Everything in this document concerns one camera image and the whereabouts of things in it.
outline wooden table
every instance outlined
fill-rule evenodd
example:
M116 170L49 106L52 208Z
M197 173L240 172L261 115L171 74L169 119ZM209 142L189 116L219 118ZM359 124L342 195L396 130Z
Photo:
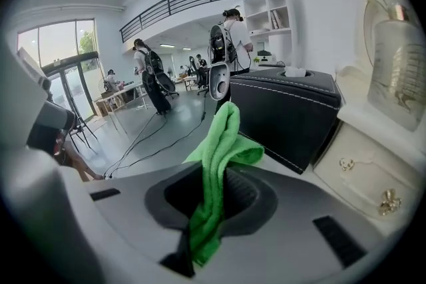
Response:
M188 91L188 87L190 88L190 90L192 90L191 86L195 85L196 79L196 76L188 76L182 79L184 81L186 91Z

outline door frame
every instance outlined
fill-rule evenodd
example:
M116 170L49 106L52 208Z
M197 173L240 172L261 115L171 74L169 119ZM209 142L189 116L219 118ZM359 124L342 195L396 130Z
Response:
M83 92L86 95L86 98L89 102L89 105L90 105L90 107L92 109L92 113L93 113L90 117L88 117L85 120L85 122L89 121L93 116L97 115L97 112L95 110L95 106L93 105L92 97L89 93L89 89L87 88L87 83L86 83L85 76L84 76L84 73L83 73L83 68L81 67L81 62L87 61L87 60L90 60L90 59L97 59L98 66L101 69L101 73L103 75L102 68L101 68L101 65L99 63L98 53L85 53L83 55L70 57L69 59L65 59L64 62L61 63L60 65L55 66L52 63L52 64L45 66L44 67L45 70L43 70L43 68L42 68L42 70L46 74L46 77L53 76L54 74L59 73L59 76L60 76L61 82L62 82L62 86L64 88L65 96L67 97L69 106L71 107L71 109L73 110L73 112L77 116L81 117L79 109L77 108L75 101L74 101L74 98L71 94L71 90L69 88L67 77L65 76L66 70L73 68L73 67L77 67L77 70L78 70L79 76L80 76L81 86L83 88Z

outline bookshelf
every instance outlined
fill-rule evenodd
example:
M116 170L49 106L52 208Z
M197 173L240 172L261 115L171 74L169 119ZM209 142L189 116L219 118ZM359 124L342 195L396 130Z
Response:
M252 42L269 42L270 52L277 61L298 67L292 0L244 0L243 4Z

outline white stitching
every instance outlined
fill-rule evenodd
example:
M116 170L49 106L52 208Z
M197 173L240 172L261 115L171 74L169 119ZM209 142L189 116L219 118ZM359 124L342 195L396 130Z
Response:
M243 132L241 132L241 130L239 130L239 133L240 133L241 135L244 135L246 138L249 138L251 141L254 141L254 142L256 142L256 143L260 144L263 148L266 148L266 149L267 149L267 150L269 150L270 152L274 153L276 156L279 156L281 159L283 159L283 160L287 161L289 164L291 164L291 165L295 166L297 169L299 169L299 170L303 171L303 169L301 169L299 166L295 165L293 162L291 162L291 161L287 160L286 158L283 158L281 155L279 155L279 154L275 153L273 150L270 150L268 147L265 147L263 144L261 144L261 143L259 143L259 142L255 141L255 140L253 140L251 137L249 137L249 136L245 135Z
M269 81L277 81L277 82L283 82L283 83L289 83L289 84L296 84L296 85L300 85L300 86L305 86L306 88L312 88L312 89L316 89L316 90L320 90L320 91L325 91L325 92L330 92L326 89L321 89L321 88L316 88L314 86L310 86L310 85L306 85L306 84L302 84L302 83L296 83L296 82L290 82L288 80L279 80L279 79L271 79L271 78L264 78L264 77L253 77L253 76L242 76L242 75L238 75L238 78L255 78L255 79L265 79L265 80L269 80Z
M302 98L304 100L308 100L308 101L311 101L311 102L314 102L314 103L318 103L318 104L320 104L322 106L328 106L329 108L334 109L334 110L339 110L339 108L334 108L333 106L330 106L330 105L322 103L322 102L318 102L317 100L312 100L310 98L306 98L306 97L302 97L302 96L298 96L298 95L294 95L294 94L289 94L288 92L282 92L282 91L278 91L278 90L274 90L274 89L262 88L261 86L241 84L241 83L235 83L235 82L231 82L231 84L242 85L242 86L250 86L252 88L258 88L258 89L264 89L264 90L268 90L268 91L279 92L280 94Z

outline glass door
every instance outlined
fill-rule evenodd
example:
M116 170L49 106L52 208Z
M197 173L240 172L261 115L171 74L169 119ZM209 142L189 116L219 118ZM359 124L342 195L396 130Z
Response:
M75 65L70 68L67 68L63 71L66 80L66 86L68 87L69 94L71 95L71 101L78 113L81 115L81 118L84 121L89 120L94 114L93 104L90 99L87 86L84 82L81 81L81 76L83 71L81 65Z
M88 59L81 62L83 77L87 85L87 90L91 96L91 100L97 100L104 92L104 76L101 66L97 58Z
M69 104L68 94L65 92L65 89L62 83L61 74L59 72L56 74L53 74L49 76L49 80L52 82L51 93L52 93L53 102L58 104L59 106L62 106L65 109L73 111L73 109L71 108L71 105Z

